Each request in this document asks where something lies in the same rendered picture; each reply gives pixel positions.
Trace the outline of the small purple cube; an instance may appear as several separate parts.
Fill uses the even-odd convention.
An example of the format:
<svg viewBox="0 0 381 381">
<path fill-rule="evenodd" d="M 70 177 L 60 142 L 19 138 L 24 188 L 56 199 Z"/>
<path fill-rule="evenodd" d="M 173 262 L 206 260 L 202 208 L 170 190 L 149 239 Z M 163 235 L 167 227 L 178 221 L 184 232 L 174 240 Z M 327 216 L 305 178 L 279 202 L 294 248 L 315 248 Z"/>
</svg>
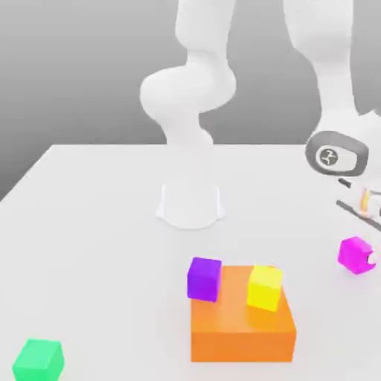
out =
<svg viewBox="0 0 381 381">
<path fill-rule="evenodd" d="M 187 275 L 187 296 L 190 299 L 216 302 L 220 292 L 222 261 L 194 257 Z"/>
</svg>

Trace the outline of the small green cube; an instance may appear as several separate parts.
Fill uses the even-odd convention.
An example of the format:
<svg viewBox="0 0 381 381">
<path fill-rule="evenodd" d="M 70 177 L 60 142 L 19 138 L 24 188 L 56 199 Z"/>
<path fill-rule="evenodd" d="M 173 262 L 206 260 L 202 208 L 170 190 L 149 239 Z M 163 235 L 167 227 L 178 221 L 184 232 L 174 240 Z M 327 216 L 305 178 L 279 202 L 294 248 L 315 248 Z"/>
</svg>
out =
<svg viewBox="0 0 381 381">
<path fill-rule="evenodd" d="M 16 381 L 58 381 L 65 364 L 58 341 L 29 339 L 12 366 Z"/>
</svg>

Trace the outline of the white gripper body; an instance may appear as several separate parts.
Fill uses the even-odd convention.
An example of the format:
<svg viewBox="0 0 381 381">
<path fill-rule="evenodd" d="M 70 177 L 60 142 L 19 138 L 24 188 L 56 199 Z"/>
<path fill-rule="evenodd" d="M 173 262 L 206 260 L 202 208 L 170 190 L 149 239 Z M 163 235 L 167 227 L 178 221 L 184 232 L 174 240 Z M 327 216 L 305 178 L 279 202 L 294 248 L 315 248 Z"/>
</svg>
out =
<svg viewBox="0 0 381 381">
<path fill-rule="evenodd" d="M 336 222 L 346 237 L 358 236 L 372 245 L 375 252 L 381 253 L 381 223 L 355 213 L 343 201 L 336 201 Z"/>
</svg>

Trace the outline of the large orange box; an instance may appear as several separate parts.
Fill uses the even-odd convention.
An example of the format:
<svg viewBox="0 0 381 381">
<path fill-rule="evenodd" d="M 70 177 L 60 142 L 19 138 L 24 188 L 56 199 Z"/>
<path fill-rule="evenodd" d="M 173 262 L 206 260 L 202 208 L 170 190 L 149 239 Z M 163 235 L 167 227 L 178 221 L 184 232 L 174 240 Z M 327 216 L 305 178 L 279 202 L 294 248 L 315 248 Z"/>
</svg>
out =
<svg viewBox="0 0 381 381">
<path fill-rule="evenodd" d="M 192 362 L 290 362 L 296 326 L 284 292 L 275 312 L 246 304 L 250 266 L 224 266 L 217 302 L 190 301 Z"/>
</svg>

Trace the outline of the small magenta cube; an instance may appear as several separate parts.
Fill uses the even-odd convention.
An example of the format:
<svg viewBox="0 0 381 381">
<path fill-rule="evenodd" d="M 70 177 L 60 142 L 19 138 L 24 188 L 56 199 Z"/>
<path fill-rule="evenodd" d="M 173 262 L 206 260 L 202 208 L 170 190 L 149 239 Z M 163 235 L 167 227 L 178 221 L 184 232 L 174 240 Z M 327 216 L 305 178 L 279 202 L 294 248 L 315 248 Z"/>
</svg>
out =
<svg viewBox="0 0 381 381">
<path fill-rule="evenodd" d="M 362 238 L 350 237 L 340 244 L 338 262 L 355 275 L 360 275 L 376 266 L 376 264 L 369 265 L 367 262 L 372 252 L 374 252 L 373 247 Z"/>
</svg>

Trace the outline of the small yellow cube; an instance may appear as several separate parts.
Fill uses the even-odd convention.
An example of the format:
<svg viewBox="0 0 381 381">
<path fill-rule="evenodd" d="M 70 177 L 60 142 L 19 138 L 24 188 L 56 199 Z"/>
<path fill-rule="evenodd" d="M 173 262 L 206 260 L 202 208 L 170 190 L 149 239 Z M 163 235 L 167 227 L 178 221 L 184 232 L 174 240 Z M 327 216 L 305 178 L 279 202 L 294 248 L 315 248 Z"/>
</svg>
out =
<svg viewBox="0 0 381 381">
<path fill-rule="evenodd" d="M 281 297 L 283 272 L 271 266 L 254 266 L 248 281 L 246 303 L 275 312 Z"/>
</svg>

